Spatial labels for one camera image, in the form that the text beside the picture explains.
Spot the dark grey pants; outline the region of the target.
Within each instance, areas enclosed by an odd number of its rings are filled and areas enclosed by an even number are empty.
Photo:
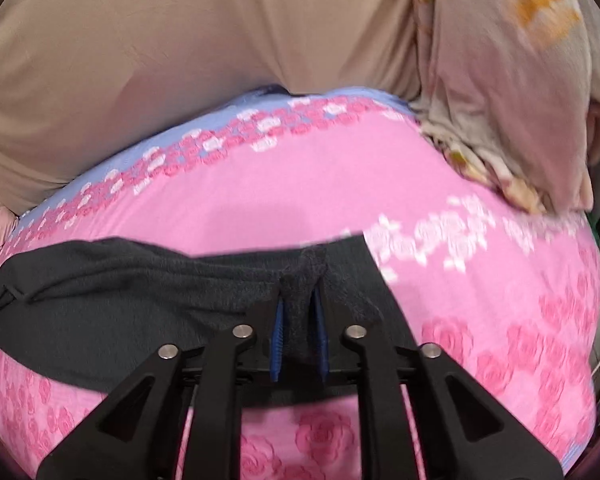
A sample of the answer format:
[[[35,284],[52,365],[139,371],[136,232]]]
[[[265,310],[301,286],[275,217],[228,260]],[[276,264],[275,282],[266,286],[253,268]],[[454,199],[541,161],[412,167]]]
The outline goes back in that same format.
[[[120,237],[23,252],[0,267],[0,349],[46,378],[109,392],[164,344],[204,347],[265,302],[283,315],[284,386],[274,393],[249,387],[250,408],[351,393],[320,382],[322,304],[379,326],[403,375],[416,366],[415,339],[362,236],[200,258]]]

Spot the beige curtain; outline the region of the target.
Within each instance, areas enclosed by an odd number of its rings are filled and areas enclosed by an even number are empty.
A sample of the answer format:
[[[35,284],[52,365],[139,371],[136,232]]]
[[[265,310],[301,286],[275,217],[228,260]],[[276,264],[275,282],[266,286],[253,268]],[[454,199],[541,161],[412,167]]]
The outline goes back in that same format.
[[[417,93],[414,0],[4,0],[0,201],[16,214],[241,94]]]

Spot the pink rose bed sheet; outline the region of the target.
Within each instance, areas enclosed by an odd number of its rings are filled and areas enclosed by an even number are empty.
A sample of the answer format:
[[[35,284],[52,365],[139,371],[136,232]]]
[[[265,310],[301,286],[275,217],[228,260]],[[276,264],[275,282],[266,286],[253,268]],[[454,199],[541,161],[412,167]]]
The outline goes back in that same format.
[[[189,255],[362,234],[418,342],[463,365],[570,468],[594,431],[600,251],[580,214],[471,183],[394,96],[253,92],[158,133],[17,217],[18,252],[121,236]]]

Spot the pale floral quilt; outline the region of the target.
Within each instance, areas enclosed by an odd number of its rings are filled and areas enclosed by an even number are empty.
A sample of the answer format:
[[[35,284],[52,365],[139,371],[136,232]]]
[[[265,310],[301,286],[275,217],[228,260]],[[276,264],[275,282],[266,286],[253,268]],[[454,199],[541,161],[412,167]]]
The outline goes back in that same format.
[[[422,132],[530,214],[589,211],[600,162],[594,0],[414,0]]]

